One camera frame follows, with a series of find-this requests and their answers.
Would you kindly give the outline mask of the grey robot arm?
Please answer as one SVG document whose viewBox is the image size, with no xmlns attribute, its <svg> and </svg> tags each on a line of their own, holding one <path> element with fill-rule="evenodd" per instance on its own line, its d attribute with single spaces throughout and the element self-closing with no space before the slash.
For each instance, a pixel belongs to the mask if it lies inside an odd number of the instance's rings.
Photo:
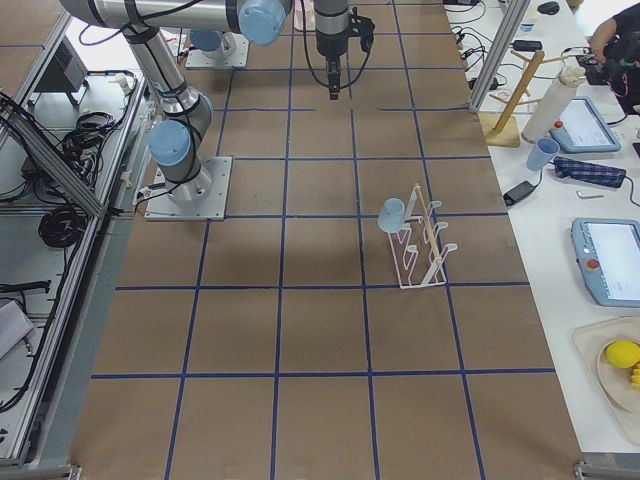
<svg viewBox="0 0 640 480">
<path fill-rule="evenodd" d="M 210 100 L 187 82 L 162 34 L 165 28 L 232 33 L 268 46 L 282 33 L 291 1 L 65 1 L 63 8 L 89 26 L 110 28 L 128 43 L 164 116 L 149 148 L 176 203 L 206 197 L 213 177 L 198 157 L 210 128 Z"/>
</svg>

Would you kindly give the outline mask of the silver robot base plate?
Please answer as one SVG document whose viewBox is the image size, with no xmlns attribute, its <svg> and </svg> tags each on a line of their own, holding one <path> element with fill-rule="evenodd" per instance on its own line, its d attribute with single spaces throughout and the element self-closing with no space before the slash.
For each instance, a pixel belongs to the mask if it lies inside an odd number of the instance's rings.
<svg viewBox="0 0 640 480">
<path fill-rule="evenodd" d="M 200 157 L 199 175 L 171 194 L 164 188 L 146 202 L 148 221 L 222 221 L 232 170 L 232 157 Z"/>
</svg>

